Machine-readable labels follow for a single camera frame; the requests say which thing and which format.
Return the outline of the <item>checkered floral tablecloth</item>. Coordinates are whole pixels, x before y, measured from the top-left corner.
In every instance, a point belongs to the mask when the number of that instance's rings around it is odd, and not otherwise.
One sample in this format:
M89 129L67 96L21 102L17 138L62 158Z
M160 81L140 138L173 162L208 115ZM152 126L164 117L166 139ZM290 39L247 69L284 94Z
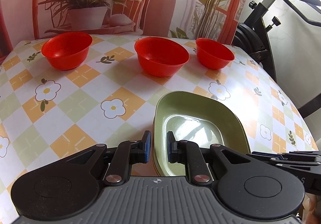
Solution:
M84 63L54 69L41 54L44 40L22 41L1 64L1 223L17 212L10 198L21 175L95 143L114 147L152 127L159 99L171 91L214 98L232 110L252 150L315 150L293 102L275 81L233 48L235 60L214 71L197 60L195 43L180 40L190 59L176 74L145 73L136 36L96 35Z

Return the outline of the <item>red bowl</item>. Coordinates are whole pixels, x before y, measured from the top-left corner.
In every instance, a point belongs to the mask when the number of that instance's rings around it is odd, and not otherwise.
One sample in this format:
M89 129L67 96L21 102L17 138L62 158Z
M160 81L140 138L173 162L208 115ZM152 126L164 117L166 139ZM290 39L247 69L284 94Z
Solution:
M53 68L68 71L85 61L92 41L89 34L80 31L59 34L44 43L41 53Z
M206 68L220 70L235 59L234 53L223 44L209 38L198 38L196 57Z
M189 61L188 51L167 38L140 38L134 49L143 71L155 77L171 77Z

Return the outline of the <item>black exercise bike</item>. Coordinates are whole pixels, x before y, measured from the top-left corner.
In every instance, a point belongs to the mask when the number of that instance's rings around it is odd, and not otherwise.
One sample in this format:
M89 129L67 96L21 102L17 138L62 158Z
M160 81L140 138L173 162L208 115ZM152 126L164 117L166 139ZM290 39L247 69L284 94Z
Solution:
M320 21L308 19L289 0L283 1L307 24L320 27ZM318 13L320 12L320 0L299 1L309 5ZM263 20L263 16L274 2L275 0L262 0L260 3L256 3L253 0L250 1L249 7L252 9L252 12L245 21L237 25L232 45L244 50L256 63L263 67L273 80L276 80L275 63L268 33L273 27L279 26L281 22L277 17L273 17L272 23L266 26Z

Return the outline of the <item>green square plate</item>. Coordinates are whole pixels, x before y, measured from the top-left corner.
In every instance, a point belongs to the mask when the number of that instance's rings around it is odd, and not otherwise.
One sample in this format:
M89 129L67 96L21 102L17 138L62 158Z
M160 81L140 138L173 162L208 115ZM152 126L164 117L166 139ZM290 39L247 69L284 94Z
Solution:
M153 164L160 176L185 174L182 164L168 162L167 132L173 132L176 141L192 141L201 148L219 143L250 152L241 122L224 104L190 92L170 92L158 101L153 122Z

